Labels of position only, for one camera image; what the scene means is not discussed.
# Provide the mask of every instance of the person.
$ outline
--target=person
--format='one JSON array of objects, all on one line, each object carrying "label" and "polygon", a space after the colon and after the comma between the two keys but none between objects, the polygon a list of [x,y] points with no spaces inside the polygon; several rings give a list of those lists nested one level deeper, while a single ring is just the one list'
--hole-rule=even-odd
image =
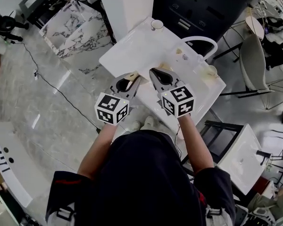
[{"label": "person", "polygon": [[223,209],[230,218],[228,225],[234,225],[230,175],[214,168],[191,117],[184,115],[178,121],[196,174],[194,184],[171,137],[148,129],[153,127],[153,118],[146,119],[143,130],[113,143],[117,127],[106,124],[77,174],[55,172],[46,212],[48,225],[202,226],[208,205]]},{"label": "person", "polygon": [[2,16],[0,14],[0,35],[8,38],[10,40],[17,40],[17,41],[22,42],[23,41],[22,37],[15,36],[15,35],[10,33],[15,27],[24,28],[24,29],[28,30],[29,24],[28,23],[26,23],[26,24],[19,23],[13,17]]}]

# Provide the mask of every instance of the floor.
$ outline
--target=floor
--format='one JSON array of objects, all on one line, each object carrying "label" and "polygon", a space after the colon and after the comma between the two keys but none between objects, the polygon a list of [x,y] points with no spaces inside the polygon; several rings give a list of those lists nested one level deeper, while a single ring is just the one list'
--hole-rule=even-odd
[{"label": "floor", "polygon": [[[39,66],[39,73],[52,85],[59,88],[65,96],[98,127],[94,104],[100,92],[104,92],[113,77],[100,64],[82,68],[59,59],[38,34],[35,27],[22,33],[24,43],[31,51]],[[241,41],[233,31],[225,34],[228,43],[233,46]],[[227,49],[221,39],[216,54]],[[225,92],[244,90],[239,63],[234,63],[235,56],[230,53],[212,61],[227,87]],[[51,182],[56,170],[76,172],[82,158],[95,140],[97,133],[76,109],[74,109],[55,89],[44,80],[34,78],[36,65],[33,63],[23,44],[10,45],[1,59],[0,69],[0,121],[11,121],[23,146],[35,161],[46,179]],[[266,73],[267,81],[283,78],[283,72],[274,68]],[[270,104],[282,100],[283,94],[275,93]],[[276,138],[270,129],[282,130],[279,115],[283,105],[265,111],[260,97],[238,99],[235,96],[220,97],[212,107],[216,115],[227,123],[249,123],[255,131],[264,150],[279,154],[283,139]],[[148,108],[135,101],[131,114],[118,127],[117,136],[129,130],[133,121],[144,121],[151,114]],[[212,113],[207,113],[197,125],[201,130],[205,120],[214,120]],[[165,126],[158,124],[158,129],[175,135]],[[186,154],[183,141],[178,145]],[[26,209],[41,224],[44,221],[49,188]]]}]

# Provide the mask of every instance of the white handle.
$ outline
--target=white handle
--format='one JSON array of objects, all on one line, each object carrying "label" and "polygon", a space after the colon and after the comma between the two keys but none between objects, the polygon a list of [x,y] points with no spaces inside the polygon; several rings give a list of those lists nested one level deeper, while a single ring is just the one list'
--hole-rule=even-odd
[{"label": "white handle", "polygon": [[217,43],[210,39],[210,38],[207,38],[207,37],[203,37],[203,36],[191,36],[191,37],[186,37],[186,38],[183,38],[181,39],[183,42],[188,42],[188,41],[193,41],[193,40],[202,40],[202,41],[206,41],[206,42],[210,42],[211,44],[214,45],[214,48],[209,51],[204,57],[203,57],[203,60],[206,60],[208,58],[210,58],[214,53],[216,53],[217,49],[218,49],[218,45]]}]

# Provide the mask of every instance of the white cube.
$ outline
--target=white cube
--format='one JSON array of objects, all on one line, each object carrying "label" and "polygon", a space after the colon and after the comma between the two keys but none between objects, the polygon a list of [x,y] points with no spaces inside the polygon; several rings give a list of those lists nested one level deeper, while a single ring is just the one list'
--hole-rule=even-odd
[{"label": "white cube", "polygon": [[163,108],[176,118],[192,112],[195,108],[195,95],[186,84],[161,93]]},{"label": "white cube", "polygon": [[117,125],[128,115],[129,101],[101,92],[94,109],[98,120]]}]

